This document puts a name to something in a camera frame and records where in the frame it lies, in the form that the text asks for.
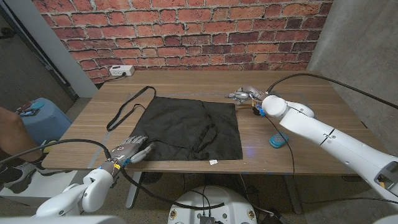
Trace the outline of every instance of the white tag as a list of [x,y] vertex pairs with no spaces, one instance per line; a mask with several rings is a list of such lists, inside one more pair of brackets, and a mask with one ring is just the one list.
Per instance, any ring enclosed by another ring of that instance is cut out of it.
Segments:
[[209,162],[210,162],[210,165],[214,165],[214,164],[218,163],[216,159],[210,160]]

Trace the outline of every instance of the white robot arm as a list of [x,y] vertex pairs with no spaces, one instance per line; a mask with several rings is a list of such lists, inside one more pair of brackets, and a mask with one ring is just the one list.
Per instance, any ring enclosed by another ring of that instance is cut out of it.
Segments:
[[313,118],[313,111],[300,103],[269,95],[262,101],[261,107],[277,118],[280,125],[319,145],[354,170],[382,197],[398,202],[397,157],[373,149]]

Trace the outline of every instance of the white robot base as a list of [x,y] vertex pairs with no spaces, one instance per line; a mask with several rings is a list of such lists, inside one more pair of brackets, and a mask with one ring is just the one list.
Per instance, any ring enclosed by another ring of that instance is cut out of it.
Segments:
[[[255,224],[257,223],[256,214],[252,205],[240,194],[226,187],[220,186],[202,186],[193,189],[196,192],[204,194],[209,200],[210,206],[224,203],[225,206],[210,210],[210,217],[214,220],[205,222],[203,210],[192,210],[189,208],[181,208],[173,205],[170,209],[168,224],[187,224],[187,223],[223,223],[223,224]],[[191,205],[196,207],[209,206],[206,198],[202,198],[201,194],[193,191],[188,191],[178,198],[177,202],[184,205]],[[205,216],[209,217],[209,210],[205,210]]]

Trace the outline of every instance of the red brick wall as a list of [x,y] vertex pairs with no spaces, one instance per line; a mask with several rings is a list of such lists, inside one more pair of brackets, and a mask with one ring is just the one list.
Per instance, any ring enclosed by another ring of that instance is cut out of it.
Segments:
[[304,70],[331,1],[32,0],[95,82],[137,70]]

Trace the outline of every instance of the electrical outlet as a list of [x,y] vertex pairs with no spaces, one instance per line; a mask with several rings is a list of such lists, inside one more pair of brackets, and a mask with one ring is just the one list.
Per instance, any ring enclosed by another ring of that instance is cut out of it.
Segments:
[[121,76],[123,72],[126,72],[126,76],[131,76],[135,69],[132,65],[113,65],[109,71],[112,76]]

